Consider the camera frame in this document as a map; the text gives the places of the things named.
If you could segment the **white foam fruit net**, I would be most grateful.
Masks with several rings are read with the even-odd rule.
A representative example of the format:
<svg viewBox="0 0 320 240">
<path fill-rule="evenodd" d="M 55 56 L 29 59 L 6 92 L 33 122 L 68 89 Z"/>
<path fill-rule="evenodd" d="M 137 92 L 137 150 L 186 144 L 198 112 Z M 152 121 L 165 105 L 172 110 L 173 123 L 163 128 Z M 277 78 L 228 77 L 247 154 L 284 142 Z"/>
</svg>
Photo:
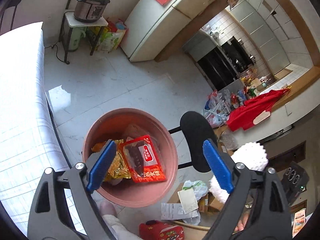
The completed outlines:
<svg viewBox="0 0 320 240">
<path fill-rule="evenodd" d="M 222 204 L 225 204 L 233 193 L 242 173 L 263 172 L 268 164 L 266 150 L 256 142 L 242 145 L 232 155 L 220 152 L 208 140 L 205 141 L 203 149 L 213 172 L 209 191 Z"/>
</svg>

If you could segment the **gold foil bag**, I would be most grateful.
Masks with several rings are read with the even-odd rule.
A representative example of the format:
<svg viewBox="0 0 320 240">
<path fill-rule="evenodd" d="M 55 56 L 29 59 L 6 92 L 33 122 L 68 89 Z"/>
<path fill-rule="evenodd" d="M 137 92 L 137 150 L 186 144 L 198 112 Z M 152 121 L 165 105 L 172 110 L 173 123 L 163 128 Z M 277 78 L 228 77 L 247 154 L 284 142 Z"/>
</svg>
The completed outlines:
<svg viewBox="0 0 320 240">
<path fill-rule="evenodd" d="M 125 163 L 125 160 L 119 150 L 119 145 L 124 142 L 123 139 L 114 141 L 117 145 L 116 155 L 109 167 L 104 182 L 113 186 L 118 185 L 123 179 L 131 179 L 131 174 Z"/>
</svg>

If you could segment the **red snack packet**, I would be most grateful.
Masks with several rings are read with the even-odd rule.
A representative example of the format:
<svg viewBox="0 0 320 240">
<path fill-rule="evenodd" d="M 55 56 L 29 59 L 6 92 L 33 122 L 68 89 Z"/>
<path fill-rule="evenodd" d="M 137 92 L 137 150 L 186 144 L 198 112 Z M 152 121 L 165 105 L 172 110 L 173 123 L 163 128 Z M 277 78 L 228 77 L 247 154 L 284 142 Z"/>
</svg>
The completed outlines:
<svg viewBox="0 0 320 240">
<path fill-rule="evenodd" d="M 166 181 L 166 176 L 149 135 L 119 145 L 134 183 Z"/>
</svg>

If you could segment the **terracotta trash bin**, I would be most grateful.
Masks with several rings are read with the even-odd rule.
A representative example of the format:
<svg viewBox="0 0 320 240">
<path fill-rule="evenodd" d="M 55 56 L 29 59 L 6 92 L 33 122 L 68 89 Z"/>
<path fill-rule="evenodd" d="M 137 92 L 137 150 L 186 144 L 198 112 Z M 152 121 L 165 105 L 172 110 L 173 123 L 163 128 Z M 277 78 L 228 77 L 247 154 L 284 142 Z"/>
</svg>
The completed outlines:
<svg viewBox="0 0 320 240">
<path fill-rule="evenodd" d="M 83 160 L 107 141 L 116 146 L 111 166 L 103 169 L 98 192 L 124 207 L 146 207 L 160 201 L 177 174 L 178 156 L 168 130 L 152 115 L 120 108 L 102 115 L 84 140 Z"/>
</svg>

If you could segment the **black kitchen oven cabinet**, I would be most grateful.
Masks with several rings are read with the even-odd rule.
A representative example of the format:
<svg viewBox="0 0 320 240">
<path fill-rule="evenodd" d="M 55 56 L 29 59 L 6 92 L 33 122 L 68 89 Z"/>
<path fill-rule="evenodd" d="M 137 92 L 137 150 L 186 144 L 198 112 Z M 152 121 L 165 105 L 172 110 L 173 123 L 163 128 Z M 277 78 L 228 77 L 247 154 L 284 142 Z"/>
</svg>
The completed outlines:
<svg viewBox="0 0 320 240">
<path fill-rule="evenodd" d="M 221 46 L 206 38 L 191 55 L 217 91 L 227 86 L 241 87 L 240 75 L 254 66 L 254 62 L 235 37 Z"/>
</svg>

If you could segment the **checked blue tablecloth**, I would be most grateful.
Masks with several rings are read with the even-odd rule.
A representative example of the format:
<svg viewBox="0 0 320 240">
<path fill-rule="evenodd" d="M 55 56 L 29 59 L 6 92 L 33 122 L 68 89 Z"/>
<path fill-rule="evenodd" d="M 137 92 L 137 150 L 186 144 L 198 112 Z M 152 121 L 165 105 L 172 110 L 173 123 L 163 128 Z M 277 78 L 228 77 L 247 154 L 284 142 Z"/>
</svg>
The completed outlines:
<svg viewBox="0 0 320 240">
<path fill-rule="evenodd" d="M 21 233 L 44 170 L 69 168 L 44 88 L 42 23 L 1 36 L 1 203 Z"/>
</svg>

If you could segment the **papers on floor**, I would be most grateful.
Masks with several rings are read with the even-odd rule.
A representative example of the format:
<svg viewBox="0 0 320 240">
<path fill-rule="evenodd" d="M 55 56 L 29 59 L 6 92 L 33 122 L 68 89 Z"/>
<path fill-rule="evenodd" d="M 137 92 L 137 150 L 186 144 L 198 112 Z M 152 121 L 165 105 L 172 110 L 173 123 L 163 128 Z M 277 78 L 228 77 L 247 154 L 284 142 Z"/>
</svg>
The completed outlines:
<svg viewBox="0 0 320 240">
<path fill-rule="evenodd" d="M 185 224 L 199 225 L 201 221 L 199 200 L 195 190 L 181 185 L 167 203 L 161 204 L 160 218 L 161 220 L 181 220 Z"/>
</svg>

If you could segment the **red garment on counter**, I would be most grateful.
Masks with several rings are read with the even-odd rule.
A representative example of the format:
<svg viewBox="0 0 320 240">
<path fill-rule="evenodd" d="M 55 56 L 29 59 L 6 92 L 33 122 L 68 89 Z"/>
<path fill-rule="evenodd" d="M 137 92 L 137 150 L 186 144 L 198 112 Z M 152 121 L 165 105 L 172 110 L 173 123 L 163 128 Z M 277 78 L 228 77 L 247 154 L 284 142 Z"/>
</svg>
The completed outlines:
<svg viewBox="0 0 320 240">
<path fill-rule="evenodd" d="M 270 90 L 255 98 L 246 100 L 243 106 L 233 110 L 226 124 L 234 132 L 240 128 L 244 131 L 259 124 L 271 116 L 273 105 L 291 90 L 290 86 L 280 90 Z"/>
</svg>

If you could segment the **black chair near bin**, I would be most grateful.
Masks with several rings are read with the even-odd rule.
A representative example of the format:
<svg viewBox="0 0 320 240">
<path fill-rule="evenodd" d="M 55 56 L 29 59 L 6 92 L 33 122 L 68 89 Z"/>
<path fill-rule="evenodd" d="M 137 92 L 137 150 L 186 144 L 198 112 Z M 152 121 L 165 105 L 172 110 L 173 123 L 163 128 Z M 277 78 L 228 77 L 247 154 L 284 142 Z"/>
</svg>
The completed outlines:
<svg viewBox="0 0 320 240">
<path fill-rule="evenodd" d="M 180 119 L 180 125 L 170 129 L 169 133 L 174 134 L 182 131 L 190 152 L 191 161 L 178 165 L 178 169 L 193 167 L 197 172 L 207 173 L 210 171 L 204 155 L 203 142 L 211 139 L 217 145 L 217 137 L 209 122 L 200 113 L 188 111 Z"/>
</svg>

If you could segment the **green printed shopping bag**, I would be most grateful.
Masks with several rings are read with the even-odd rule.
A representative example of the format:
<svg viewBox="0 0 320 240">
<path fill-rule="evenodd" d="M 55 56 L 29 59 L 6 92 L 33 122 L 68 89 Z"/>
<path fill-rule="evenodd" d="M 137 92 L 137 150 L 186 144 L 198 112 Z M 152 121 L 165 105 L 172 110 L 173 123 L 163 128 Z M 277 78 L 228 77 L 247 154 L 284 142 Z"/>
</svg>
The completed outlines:
<svg viewBox="0 0 320 240">
<path fill-rule="evenodd" d="M 108 26 L 104 28 L 99 38 L 97 50 L 110 53 L 119 47 L 127 31 L 127 26 L 121 19 L 118 19 L 116 22 L 107 20 L 107 23 Z"/>
</svg>

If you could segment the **green thermos jug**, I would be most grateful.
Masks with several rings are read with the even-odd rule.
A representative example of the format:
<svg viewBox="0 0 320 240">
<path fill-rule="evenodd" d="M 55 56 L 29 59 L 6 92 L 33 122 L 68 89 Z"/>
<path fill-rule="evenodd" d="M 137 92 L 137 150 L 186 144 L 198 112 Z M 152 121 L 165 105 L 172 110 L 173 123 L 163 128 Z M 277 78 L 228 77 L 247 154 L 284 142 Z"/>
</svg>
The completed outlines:
<svg viewBox="0 0 320 240">
<path fill-rule="evenodd" d="M 86 27 L 73 28 L 69 43 L 70 52 L 74 52 L 79 48 L 81 39 L 86 37 L 86 29 Z"/>
</svg>

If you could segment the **small white side table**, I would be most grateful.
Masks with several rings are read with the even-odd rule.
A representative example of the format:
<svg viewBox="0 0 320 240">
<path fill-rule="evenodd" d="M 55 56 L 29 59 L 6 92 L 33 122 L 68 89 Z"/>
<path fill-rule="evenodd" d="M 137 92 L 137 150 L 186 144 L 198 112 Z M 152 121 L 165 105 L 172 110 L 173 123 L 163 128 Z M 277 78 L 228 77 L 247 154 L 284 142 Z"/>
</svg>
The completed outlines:
<svg viewBox="0 0 320 240">
<path fill-rule="evenodd" d="M 74 11 L 65 11 L 58 40 L 58 42 L 61 42 L 65 52 L 63 62 L 65 64 L 70 64 L 68 61 L 68 54 L 75 52 L 78 49 L 81 39 L 87 37 L 86 31 L 88 28 L 97 27 L 98 33 L 88 37 L 89 44 L 91 45 L 90 55 L 92 56 L 98 46 L 98 41 L 107 26 L 108 22 L 103 17 L 92 23 L 80 22 L 75 18 Z"/>
</svg>

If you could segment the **electric pressure cooker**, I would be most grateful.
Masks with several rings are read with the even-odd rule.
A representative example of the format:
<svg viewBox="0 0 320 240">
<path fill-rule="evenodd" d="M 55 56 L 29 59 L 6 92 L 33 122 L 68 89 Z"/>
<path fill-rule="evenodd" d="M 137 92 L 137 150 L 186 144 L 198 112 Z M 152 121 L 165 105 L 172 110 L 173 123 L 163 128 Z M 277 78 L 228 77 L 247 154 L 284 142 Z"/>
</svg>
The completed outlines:
<svg viewBox="0 0 320 240">
<path fill-rule="evenodd" d="M 110 0 L 76 0 L 74 17 L 80 22 L 93 23 L 102 17 Z"/>
</svg>

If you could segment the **cream refrigerator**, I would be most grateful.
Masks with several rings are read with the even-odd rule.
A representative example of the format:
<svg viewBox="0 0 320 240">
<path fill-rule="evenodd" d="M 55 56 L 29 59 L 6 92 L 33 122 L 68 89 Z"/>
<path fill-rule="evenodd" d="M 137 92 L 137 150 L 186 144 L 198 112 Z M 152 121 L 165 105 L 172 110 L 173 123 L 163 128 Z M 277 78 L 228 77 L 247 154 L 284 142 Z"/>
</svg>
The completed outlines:
<svg viewBox="0 0 320 240">
<path fill-rule="evenodd" d="M 120 46 L 131 62 L 153 60 L 197 15 L 215 0 L 140 0 L 125 21 Z"/>
</svg>

